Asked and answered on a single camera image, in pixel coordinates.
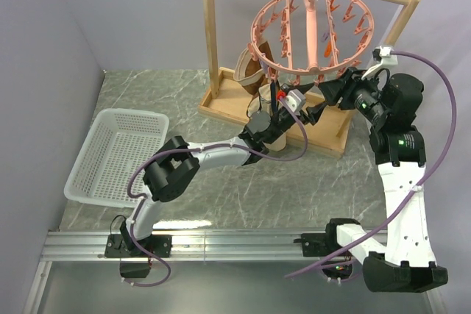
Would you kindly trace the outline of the beige underwear navy trim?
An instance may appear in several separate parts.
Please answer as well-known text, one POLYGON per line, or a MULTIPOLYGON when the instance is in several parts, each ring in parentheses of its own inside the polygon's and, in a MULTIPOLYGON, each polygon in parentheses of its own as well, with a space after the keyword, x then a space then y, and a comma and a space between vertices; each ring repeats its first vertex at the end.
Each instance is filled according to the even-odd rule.
MULTIPOLYGON (((251 118, 255 113, 262 113, 266 118, 273 116, 272 112, 272 94, 270 84, 263 84, 258 88, 257 93, 247 106, 247 117, 251 118)), ((286 134, 283 133, 273 143, 266 143, 265 146, 270 151, 282 151, 286 147, 286 134)))

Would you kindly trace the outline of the pink round clip hanger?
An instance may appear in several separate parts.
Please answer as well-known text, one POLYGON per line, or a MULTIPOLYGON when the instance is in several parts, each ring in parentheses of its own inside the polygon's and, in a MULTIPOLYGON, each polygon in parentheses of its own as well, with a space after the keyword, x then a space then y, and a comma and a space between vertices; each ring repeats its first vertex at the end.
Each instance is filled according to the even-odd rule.
POLYGON ((317 76, 320 82, 325 74, 340 74, 347 66, 361 63, 360 56, 374 35, 375 20, 362 0, 345 1, 347 9, 341 22, 346 24, 359 17, 359 22, 353 29, 358 43, 352 54, 342 57, 337 46, 334 12, 340 5, 335 0, 271 0, 255 16, 250 27, 249 43, 239 59, 258 64, 260 68, 255 72, 255 77, 264 75, 267 79, 275 80, 283 72, 294 75, 295 82, 299 82, 301 76, 310 75, 317 76), (303 68, 294 65, 293 50, 292 14, 300 7, 305 11, 307 64, 303 68), (280 23, 280 57, 286 63, 274 58, 268 40, 264 37, 266 30, 276 22, 280 23))

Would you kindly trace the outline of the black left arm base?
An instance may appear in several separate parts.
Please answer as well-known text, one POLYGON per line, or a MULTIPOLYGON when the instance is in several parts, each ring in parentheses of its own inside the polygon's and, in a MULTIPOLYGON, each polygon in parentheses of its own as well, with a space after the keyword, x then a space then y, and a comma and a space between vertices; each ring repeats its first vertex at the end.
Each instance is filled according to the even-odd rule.
MULTIPOLYGON (((172 247, 171 235, 151 235, 150 237, 140 240, 139 243, 149 252, 161 258, 170 256, 172 247)), ((131 258, 146 257, 146 254, 135 247, 134 243, 130 243, 131 249, 127 248, 127 243, 121 234, 110 234, 107 238, 105 247, 105 258, 131 258)))

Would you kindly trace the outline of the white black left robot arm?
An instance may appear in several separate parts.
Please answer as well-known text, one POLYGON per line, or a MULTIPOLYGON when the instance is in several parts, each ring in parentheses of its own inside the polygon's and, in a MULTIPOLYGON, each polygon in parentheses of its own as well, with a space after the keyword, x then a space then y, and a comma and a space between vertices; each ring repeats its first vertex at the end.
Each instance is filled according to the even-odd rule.
POLYGON ((144 162, 130 177, 127 195, 138 200, 132 215, 120 227, 122 248, 131 257, 150 254, 150 238, 163 203, 181 196, 199 171, 228 165, 245 166, 270 159, 268 146, 292 126, 315 125, 326 102, 305 107, 311 85, 284 85, 273 97, 275 113, 253 113, 234 138, 214 143, 190 143, 178 135, 144 162))

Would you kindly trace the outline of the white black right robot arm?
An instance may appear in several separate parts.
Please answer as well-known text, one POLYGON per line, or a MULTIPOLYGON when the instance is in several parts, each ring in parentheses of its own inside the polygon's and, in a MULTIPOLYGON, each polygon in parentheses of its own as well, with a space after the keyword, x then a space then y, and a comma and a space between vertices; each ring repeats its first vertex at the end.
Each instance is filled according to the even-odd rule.
POLYGON ((413 125, 422 103, 423 83, 408 74, 365 79, 363 71, 348 68, 319 89, 327 104, 357 110, 371 124, 369 143, 383 184, 387 225, 386 245, 368 238, 358 221, 333 218, 326 226, 325 248, 334 255, 350 249, 362 264, 372 292, 422 293, 448 282, 448 272, 436 263, 425 212, 425 141, 413 125))

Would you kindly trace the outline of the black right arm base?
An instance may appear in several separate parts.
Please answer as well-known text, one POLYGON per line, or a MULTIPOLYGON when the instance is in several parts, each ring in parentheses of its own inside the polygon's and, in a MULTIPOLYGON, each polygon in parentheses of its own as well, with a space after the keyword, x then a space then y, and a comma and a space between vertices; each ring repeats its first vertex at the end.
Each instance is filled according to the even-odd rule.
POLYGON ((325 257, 341 248, 325 233, 302 233, 300 244, 303 257, 325 257))

